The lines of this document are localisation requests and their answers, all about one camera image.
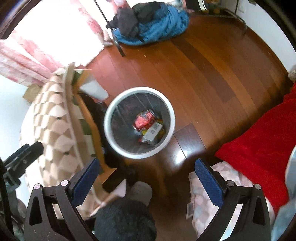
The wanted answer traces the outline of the red blanket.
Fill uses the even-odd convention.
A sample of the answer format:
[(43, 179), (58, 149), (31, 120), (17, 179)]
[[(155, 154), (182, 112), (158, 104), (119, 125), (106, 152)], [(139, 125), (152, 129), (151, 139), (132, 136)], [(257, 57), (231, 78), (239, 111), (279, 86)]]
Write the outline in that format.
[(222, 145), (215, 156), (262, 186), (275, 213), (288, 200), (287, 163), (295, 147), (295, 87), (243, 135)]

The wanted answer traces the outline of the red soda can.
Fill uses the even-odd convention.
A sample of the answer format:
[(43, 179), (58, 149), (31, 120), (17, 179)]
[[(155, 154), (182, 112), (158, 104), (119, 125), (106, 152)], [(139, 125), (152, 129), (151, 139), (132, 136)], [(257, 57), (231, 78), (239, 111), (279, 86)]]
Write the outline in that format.
[(152, 110), (148, 109), (136, 116), (132, 126), (137, 131), (143, 131), (149, 129), (155, 121), (156, 115)]

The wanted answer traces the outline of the pink patterned slipper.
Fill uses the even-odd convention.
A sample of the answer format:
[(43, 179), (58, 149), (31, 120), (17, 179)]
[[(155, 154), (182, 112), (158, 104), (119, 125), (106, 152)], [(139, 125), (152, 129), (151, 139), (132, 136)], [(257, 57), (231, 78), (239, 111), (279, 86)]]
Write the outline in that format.
[[(212, 169), (219, 172), (225, 180), (232, 180), (238, 186), (253, 186), (246, 176), (225, 161), (213, 165)], [(195, 172), (189, 174), (189, 181), (191, 202), (187, 205), (187, 217), (193, 218), (192, 225), (199, 237), (217, 213), (218, 207), (211, 202)]]

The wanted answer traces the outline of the brown cardboard box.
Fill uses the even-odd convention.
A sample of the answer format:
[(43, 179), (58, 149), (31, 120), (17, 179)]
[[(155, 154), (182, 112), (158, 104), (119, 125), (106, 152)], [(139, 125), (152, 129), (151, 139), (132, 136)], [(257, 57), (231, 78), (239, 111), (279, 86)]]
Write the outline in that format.
[(31, 103), (35, 100), (35, 98), (37, 97), (37, 95), (40, 93), (42, 87), (37, 85), (37, 84), (32, 84), (31, 86), (29, 86), (27, 88), (27, 90), (25, 91), (25, 93), (23, 94), (23, 98)]

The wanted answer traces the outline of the yellow red cigarette box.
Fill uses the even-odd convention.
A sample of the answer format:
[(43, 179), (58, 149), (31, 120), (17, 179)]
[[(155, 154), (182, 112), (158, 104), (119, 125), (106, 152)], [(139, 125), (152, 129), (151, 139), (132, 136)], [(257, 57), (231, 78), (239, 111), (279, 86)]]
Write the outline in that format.
[[(163, 120), (162, 119), (156, 119), (155, 122), (158, 122), (158, 123), (161, 123), (163, 125)], [(161, 139), (163, 138), (164, 134), (166, 133), (165, 129), (164, 129), (164, 126), (163, 126), (163, 129), (160, 131), (159, 135), (158, 135), (158, 142), (161, 141)]]

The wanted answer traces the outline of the checkered printed tablecloth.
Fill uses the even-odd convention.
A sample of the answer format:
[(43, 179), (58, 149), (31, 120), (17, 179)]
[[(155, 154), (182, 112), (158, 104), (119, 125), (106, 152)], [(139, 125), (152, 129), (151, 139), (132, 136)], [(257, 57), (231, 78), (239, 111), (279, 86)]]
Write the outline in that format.
[(98, 160), (99, 175), (77, 208), (85, 219), (107, 202), (109, 194), (102, 185), (121, 162), (104, 139), (100, 115), (84, 102), (80, 87), (89, 76), (88, 69), (78, 70), (74, 64), (53, 75), (30, 105), (20, 133), (21, 145), (40, 142), (44, 147), (43, 154), (25, 171), (29, 190), (36, 184), (58, 185), (92, 158)]

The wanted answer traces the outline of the pink floral curtain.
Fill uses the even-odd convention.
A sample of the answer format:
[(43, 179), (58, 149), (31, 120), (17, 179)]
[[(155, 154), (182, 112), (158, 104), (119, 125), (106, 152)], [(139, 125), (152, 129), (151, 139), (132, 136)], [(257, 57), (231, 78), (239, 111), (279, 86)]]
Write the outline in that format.
[(1, 1), (1, 76), (43, 85), (113, 45), (106, 22), (121, 1)]

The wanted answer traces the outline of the white grey phone box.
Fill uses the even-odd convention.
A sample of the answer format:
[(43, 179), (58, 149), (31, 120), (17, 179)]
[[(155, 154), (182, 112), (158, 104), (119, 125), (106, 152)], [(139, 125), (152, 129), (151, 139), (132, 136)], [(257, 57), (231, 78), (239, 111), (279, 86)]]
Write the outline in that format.
[(149, 145), (154, 145), (158, 142), (158, 135), (160, 131), (163, 129), (163, 125), (158, 122), (154, 122), (152, 126), (142, 131), (142, 137), (139, 142)]

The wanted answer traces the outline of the black fuzzy slipper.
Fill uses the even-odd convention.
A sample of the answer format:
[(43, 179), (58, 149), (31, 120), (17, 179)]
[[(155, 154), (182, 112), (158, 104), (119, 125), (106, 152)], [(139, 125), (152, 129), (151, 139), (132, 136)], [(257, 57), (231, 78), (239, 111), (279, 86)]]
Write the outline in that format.
[(98, 240), (155, 241), (157, 229), (141, 201), (119, 198), (97, 211), (94, 233)]

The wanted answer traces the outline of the white round trash bin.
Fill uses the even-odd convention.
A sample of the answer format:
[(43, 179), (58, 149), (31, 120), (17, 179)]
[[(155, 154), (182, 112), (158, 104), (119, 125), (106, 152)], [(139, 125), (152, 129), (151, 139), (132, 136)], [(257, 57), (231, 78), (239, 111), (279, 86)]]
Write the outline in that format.
[(104, 117), (104, 133), (123, 157), (145, 159), (159, 153), (175, 130), (172, 104), (158, 90), (134, 87), (119, 94)]

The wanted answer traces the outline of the blue black clothes pile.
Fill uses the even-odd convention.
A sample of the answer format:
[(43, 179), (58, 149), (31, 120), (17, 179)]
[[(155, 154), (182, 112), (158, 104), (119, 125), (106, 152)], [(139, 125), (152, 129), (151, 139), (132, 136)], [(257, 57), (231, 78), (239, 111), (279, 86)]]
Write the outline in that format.
[(185, 32), (189, 14), (181, 1), (151, 1), (118, 8), (106, 27), (118, 42), (139, 46), (171, 39)]

